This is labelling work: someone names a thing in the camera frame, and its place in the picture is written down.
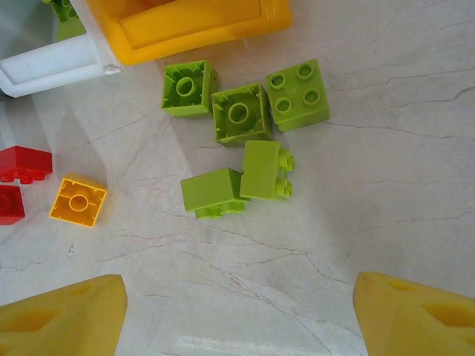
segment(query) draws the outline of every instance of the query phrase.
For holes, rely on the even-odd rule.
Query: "white plastic piece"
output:
[[[0,0],[0,89],[12,97],[123,69],[84,0],[71,0],[87,33],[56,42],[58,20],[41,0]]]

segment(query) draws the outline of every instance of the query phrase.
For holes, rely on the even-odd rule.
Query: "toy building block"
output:
[[[248,139],[272,140],[269,98],[259,83],[214,93],[216,141],[223,146],[243,146]]]
[[[244,148],[244,173],[240,195],[246,198],[284,200],[292,195],[287,171],[294,170],[295,159],[275,141],[247,141]]]
[[[203,116],[212,112],[211,95],[218,89],[217,72],[207,61],[165,67],[162,109],[172,116]]]
[[[78,18],[70,0],[43,0],[43,2],[51,5],[60,22],[66,22]]]
[[[127,311],[119,275],[0,307],[0,355],[113,356]]]
[[[53,158],[50,152],[21,146],[0,151],[0,182],[19,179],[21,184],[31,184],[35,180],[44,180],[51,173]]]
[[[106,194],[104,185],[69,173],[62,180],[50,217],[93,228]]]
[[[243,212],[244,203],[249,199],[239,195],[240,179],[241,173],[224,168],[182,180],[185,210],[194,212],[197,219]]]
[[[316,59],[266,78],[274,123],[295,130],[330,118],[327,93]]]
[[[20,188],[14,185],[0,185],[0,225],[13,225],[23,218],[24,209]]]
[[[475,300],[361,273],[353,305],[369,356],[475,355]]]

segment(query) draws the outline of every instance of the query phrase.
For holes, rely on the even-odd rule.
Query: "plastic toy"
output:
[[[243,146],[248,139],[272,140],[269,98],[259,83],[212,95],[216,141]]]
[[[77,13],[69,0],[43,0],[43,2],[51,5],[60,22],[66,22],[77,18]]]
[[[0,355],[113,356],[126,311],[118,275],[1,306]]]
[[[87,0],[112,50],[135,65],[220,42],[283,30],[288,0]]]
[[[0,0],[1,91],[17,98],[122,70],[86,2],[71,3],[79,17],[59,22],[42,0]]]
[[[211,95],[218,89],[217,72],[207,61],[165,67],[162,109],[173,116],[212,112]]]
[[[43,2],[51,5],[59,20],[56,34],[58,42],[86,34],[86,29],[69,0],[43,0]]]
[[[31,184],[52,172],[53,158],[49,152],[21,146],[0,151],[0,182],[19,179],[21,184]]]
[[[50,217],[93,228],[106,194],[104,185],[69,173],[62,180]]]
[[[24,209],[20,188],[14,185],[0,185],[0,225],[13,225],[23,218]]]
[[[266,78],[274,123],[295,130],[330,118],[327,93],[316,59]]]
[[[187,212],[197,219],[212,219],[244,211],[249,199],[239,196],[241,173],[230,168],[182,180],[181,190]]]
[[[475,355],[475,300],[379,273],[353,294],[369,356]]]
[[[289,151],[274,141],[247,141],[244,148],[244,173],[240,195],[246,198],[283,200],[292,195],[287,171],[295,160]]]

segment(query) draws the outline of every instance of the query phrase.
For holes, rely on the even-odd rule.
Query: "green block stud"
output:
[[[293,171],[294,157],[281,150],[276,141],[247,141],[240,195],[246,198],[284,200],[292,195],[287,172]]]
[[[216,141],[223,146],[244,146],[248,139],[272,139],[269,97],[259,83],[214,93]]]
[[[225,168],[182,180],[185,210],[194,212],[197,219],[242,213],[244,203],[249,199],[239,195],[241,176],[241,173]]]
[[[176,117],[212,112],[211,95],[218,89],[217,72],[207,61],[165,67],[162,109]]]
[[[316,59],[266,78],[272,115],[279,130],[302,128],[330,118],[327,93]]]

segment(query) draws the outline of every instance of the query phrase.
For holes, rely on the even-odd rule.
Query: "yellow toy piece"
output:
[[[0,307],[2,356],[112,356],[127,310],[119,275]]]
[[[475,355],[475,300],[361,273],[353,305],[370,356]]]
[[[289,0],[87,0],[112,50],[134,65],[283,30]]]
[[[79,174],[69,173],[61,182],[50,217],[92,228],[106,194],[107,188],[104,185]]]

